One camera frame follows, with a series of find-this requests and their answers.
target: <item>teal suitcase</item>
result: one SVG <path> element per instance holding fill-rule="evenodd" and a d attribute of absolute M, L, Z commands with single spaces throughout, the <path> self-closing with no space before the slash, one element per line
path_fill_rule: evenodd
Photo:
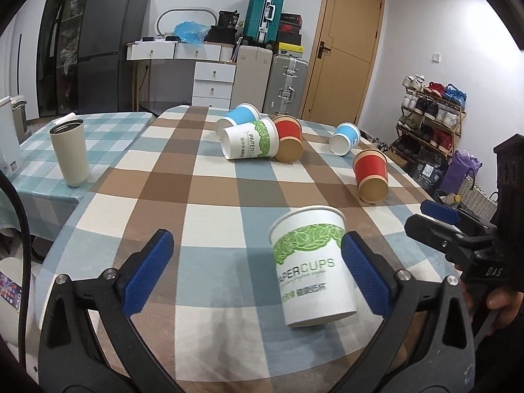
<path fill-rule="evenodd" d="M 284 0 L 250 0 L 244 38 L 257 44 L 275 43 Z"/>

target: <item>wooden door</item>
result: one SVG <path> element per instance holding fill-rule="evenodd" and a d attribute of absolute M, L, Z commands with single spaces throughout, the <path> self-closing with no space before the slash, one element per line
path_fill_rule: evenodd
<path fill-rule="evenodd" d="M 303 117 L 356 123 L 367 93 L 383 0 L 327 0 Z"/>

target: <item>red paper cup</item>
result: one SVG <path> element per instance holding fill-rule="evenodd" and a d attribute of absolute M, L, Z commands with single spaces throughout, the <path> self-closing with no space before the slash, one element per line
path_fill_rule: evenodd
<path fill-rule="evenodd" d="M 276 117 L 273 122 L 280 140 L 276 159 L 286 164 L 298 161 L 304 151 L 300 123 L 289 115 Z"/>
<path fill-rule="evenodd" d="M 358 195 L 364 202 L 376 204 L 389 192 L 387 160 L 382 152 L 366 149 L 353 161 Z"/>

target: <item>plaid tablecloth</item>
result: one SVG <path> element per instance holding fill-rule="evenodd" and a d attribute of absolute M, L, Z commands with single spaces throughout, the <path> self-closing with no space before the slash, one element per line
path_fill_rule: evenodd
<path fill-rule="evenodd" d="M 169 109 L 106 171 L 44 262 L 36 281 L 37 319 L 56 275 L 97 277 L 120 267 L 158 228 L 168 229 L 175 254 L 132 320 L 179 384 L 194 393 L 327 392 L 382 319 L 357 292 L 357 314 L 287 328 L 268 241 L 279 216 L 291 208 L 330 205 L 395 269 L 436 281 L 456 271 L 441 254 L 406 237 L 403 224 L 427 195 L 394 163 L 389 161 L 387 199 L 368 205 L 358 199 L 352 170 L 359 151 L 332 154 L 333 127 L 301 122 L 305 152 L 293 165 L 227 161 L 213 130 L 226 112 Z M 109 361 L 120 368 L 97 325 Z"/>
<path fill-rule="evenodd" d="M 52 123 L 22 143 L 23 165 L 9 179 L 22 198 L 31 234 L 41 238 L 56 239 L 86 192 L 153 122 L 153 115 L 146 112 L 80 115 L 78 118 L 84 120 L 87 159 L 91 170 L 85 184 L 69 187 L 65 183 L 49 136 Z M 14 209 L 2 193 L 0 227 L 19 229 Z"/>

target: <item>beige thermos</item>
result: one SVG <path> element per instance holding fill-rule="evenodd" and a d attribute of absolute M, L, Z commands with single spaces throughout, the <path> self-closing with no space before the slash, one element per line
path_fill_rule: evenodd
<path fill-rule="evenodd" d="M 81 186 L 89 177 L 84 121 L 74 119 L 55 125 L 49 134 L 65 182 L 71 187 Z"/>

